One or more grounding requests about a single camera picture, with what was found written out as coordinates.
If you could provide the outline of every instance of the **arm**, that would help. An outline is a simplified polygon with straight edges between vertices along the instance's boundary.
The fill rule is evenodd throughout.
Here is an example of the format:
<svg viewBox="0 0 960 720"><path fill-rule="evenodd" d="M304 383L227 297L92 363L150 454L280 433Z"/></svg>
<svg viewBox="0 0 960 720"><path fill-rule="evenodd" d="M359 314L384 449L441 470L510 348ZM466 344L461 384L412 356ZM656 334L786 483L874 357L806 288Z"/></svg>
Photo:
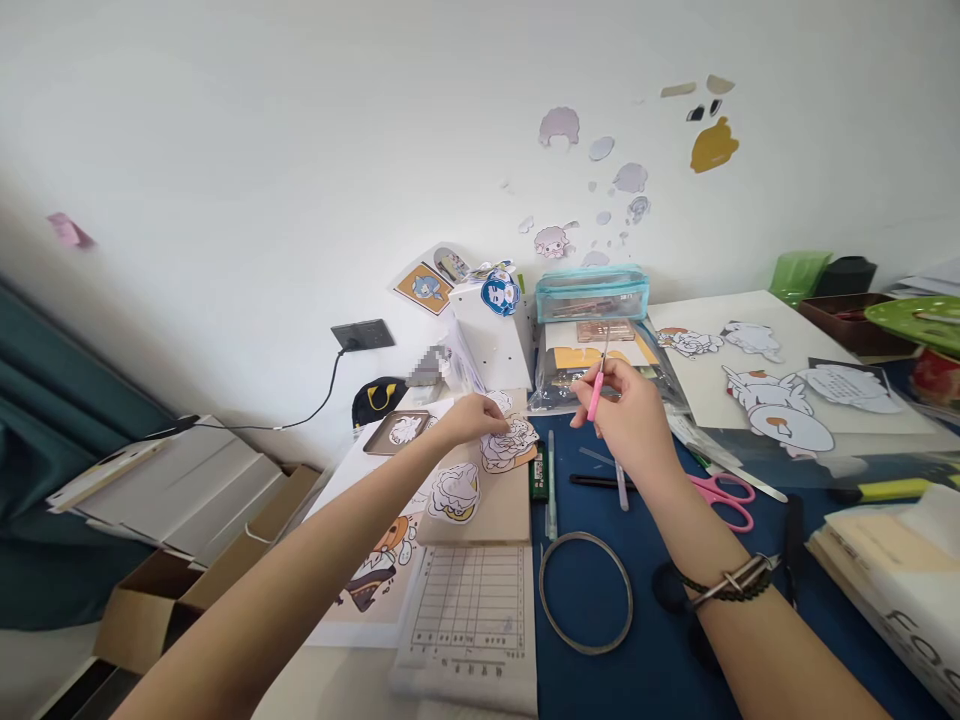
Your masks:
<svg viewBox="0 0 960 720"><path fill-rule="evenodd" d="M574 383L582 427L599 363ZM677 568L702 585L750 559L740 541L687 479L656 387L620 360L607 360L598 434L623 465L653 515ZM697 612L745 718L887 717L774 587L750 602L709 600Z"/></svg>
<svg viewBox="0 0 960 720"><path fill-rule="evenodd" d="M250 717L444 455L509 426L469 395L263 557L160 659L114 718Z"/></svg>

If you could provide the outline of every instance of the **hand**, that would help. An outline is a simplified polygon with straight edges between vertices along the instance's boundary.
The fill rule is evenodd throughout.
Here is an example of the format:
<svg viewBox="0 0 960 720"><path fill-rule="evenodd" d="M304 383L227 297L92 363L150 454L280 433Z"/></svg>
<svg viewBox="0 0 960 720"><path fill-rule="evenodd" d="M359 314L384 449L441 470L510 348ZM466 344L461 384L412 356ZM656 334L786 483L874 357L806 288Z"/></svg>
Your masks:
<svg viewBox="0 0 960 720"><path fill-rule="evenodd" d="M430 430L443 437L451 449L471 440L479 440L484 435L509 431L510 423L503 419L497 404L477 393L460 398Z"/></svg>
<svg viewBox="0 0 960 720"><path fill-rule="evenodd" d="M587 421L593 381L599 370L600 363L597 363L570 386L582 406L570 422L571 427L581 428ZM620 400L600 396L594 423L597 437L606 440L610 452L631 479L643 482L645 478L661 477L667 471L678 470L680 461L673 449L673 435L656 386L629 364L617 359L606 361L603 384L619 392Z"/></svg>

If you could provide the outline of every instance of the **pink sticky note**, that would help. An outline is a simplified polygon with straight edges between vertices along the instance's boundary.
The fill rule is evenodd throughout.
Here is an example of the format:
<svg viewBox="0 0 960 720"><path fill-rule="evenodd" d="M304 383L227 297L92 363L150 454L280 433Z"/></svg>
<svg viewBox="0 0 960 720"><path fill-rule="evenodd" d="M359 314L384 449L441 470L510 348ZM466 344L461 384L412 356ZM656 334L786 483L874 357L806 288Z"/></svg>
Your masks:
<svg viewBox="0 0 960 720"><path fill-rule="evenodd" d="M67 247L86 248L93 245L93 238L81 230L66 213L54 213L47 221L57 233L57 239Z"/></svg>

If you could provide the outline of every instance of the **green plate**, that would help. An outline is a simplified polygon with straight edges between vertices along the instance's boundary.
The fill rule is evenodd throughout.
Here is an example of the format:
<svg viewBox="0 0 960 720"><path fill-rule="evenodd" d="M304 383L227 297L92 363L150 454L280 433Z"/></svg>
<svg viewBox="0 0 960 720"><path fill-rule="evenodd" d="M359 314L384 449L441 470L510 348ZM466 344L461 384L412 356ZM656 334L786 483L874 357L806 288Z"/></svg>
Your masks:
<svg viewBox="0 0 960 720"><path fill-rule="evenodd" d="M960 320L960 298L941 295L894 300L868 307L864 315L867 320L894 335L929 345L948 355L960 355L960 325L922 320L916 317L917 313Z"/></svg>

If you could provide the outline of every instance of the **teal curtain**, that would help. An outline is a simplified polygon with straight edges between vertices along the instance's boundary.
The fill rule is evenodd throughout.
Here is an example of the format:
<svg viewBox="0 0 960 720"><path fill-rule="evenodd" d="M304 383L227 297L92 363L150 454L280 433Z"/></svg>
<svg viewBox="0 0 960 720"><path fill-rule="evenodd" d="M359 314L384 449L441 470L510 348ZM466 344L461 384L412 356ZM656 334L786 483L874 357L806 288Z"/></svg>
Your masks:
<svg viewBox="0 0 960 720"><path fill-rule="evenodd" d="M170 415L0 284L0 627L98 620L151 548L105 535L46 498Z"/></svg>

